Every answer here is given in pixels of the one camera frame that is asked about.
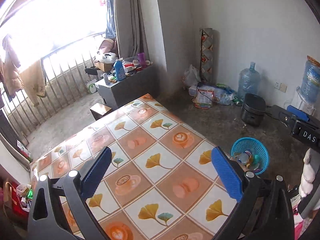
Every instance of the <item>electrical outlet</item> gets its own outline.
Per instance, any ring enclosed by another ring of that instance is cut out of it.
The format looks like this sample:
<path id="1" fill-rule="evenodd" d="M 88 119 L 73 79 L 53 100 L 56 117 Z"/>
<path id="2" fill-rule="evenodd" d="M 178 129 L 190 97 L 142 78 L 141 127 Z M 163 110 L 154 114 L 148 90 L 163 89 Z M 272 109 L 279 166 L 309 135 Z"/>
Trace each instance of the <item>electrical outlet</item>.
<path id="1" fill-rule="evenodd" d="M 275 83 L 275 88 L 276 88 L 276 89 L 280 89 L 280 86 L 281 86 L 281 83 L 280 83 L 280 82 L 276 82 L 276 83 Z"/>
<path id="2" fill-rule="evenodd" d="M 286 84 L 283 84 L 283 83 L 281 83 L 281 85 L 280 85 L 280 91 L 282 91 L 282 92 L 286 92 L 286 90 L 287 90 L 287 85 Z"/>

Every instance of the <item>concrete floor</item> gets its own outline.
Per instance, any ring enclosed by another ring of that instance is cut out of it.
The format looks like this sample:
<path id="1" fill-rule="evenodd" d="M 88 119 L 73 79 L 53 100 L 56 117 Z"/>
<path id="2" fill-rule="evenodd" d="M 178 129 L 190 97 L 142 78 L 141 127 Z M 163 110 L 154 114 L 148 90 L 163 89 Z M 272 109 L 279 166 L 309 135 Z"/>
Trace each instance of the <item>concrete floor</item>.
<path id="1" fill-rule="evenodd" d="M 103 103 L 98 92 L 86 94 L 59 110 L 33 131 L 28 136 L 29 144 L 27 145 L 33 159 L 38 159 L 65 139 L 93 123 L 95 119 L 90 112 L 90 107 L 95 103 Z"/>
<path id="2" fill-rule="evenodd" d="M 274 179 L 276 175 L 281 174 L 287 184 L 300 184 L 302 160 L 307 147 L 292 138 L 282 123 L 265 116 L 259 127 L 245 126 L 240 119 L 239 106 L 216 105 L 209 110 L 203 110 L 194 107 L 191 99 L 184 90 L 168 98 L 157 98 L 169 111 L 225 152 L 229 153 L 233 143 L 241 137 L 258 139 L 265 145 L 270 157 L 268 169 L 261 177 Z M 37 128 L 28 137 L 30 143 L 27 146 L 34 159 L 94 122 L 89 108 L 97 102 L 102 102 L 98 93 L 86 95 L 60 110 Z"/>

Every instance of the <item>curtain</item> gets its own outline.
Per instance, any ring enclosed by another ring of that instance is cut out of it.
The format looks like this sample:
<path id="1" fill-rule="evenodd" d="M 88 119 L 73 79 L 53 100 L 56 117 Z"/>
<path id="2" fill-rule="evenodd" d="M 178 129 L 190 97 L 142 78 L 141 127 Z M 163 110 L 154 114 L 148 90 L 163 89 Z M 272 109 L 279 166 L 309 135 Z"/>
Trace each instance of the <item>curtain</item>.
<path id="1" fill-rule="evenodd" d="M 140 0 L 115 0 L 115 22 L 120 57 L 144 52 L 149 59 Z"/>

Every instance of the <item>patterned tablecloth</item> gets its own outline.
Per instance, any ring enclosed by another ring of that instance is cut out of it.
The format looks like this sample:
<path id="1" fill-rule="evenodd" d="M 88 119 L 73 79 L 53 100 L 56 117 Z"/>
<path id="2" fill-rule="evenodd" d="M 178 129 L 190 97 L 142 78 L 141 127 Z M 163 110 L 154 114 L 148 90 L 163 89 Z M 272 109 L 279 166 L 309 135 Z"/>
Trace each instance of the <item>patterned tablecloth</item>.
<path id="1" fill-rule="evenodd" d="M 112 240 L 211 240 L 236 205 L 211 163 L 215 145 L 149 94 L 84 128 L 31 164 L 59 178 L 104 147 L 112 163 L 87 199 Z M 81 232 L 61 197 L 72 232 Z"/>

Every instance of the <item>wooden stool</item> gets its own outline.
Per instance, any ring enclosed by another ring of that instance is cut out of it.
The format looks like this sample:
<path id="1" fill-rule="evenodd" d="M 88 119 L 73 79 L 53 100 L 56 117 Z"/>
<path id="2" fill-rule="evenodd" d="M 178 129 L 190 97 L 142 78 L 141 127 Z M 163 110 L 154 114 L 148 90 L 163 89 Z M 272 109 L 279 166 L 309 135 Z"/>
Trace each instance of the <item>wooden stool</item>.
<path id="1" fill-rule="evenodd" d="M 90 111 L 94 117 L 94 119 L 97 121 L 103 116 L 107 115 L 110 113 L 111 108 L 108 106 L 105 106 L 100 103 L 96 103 L 95 105 L 90 107 Z"/>

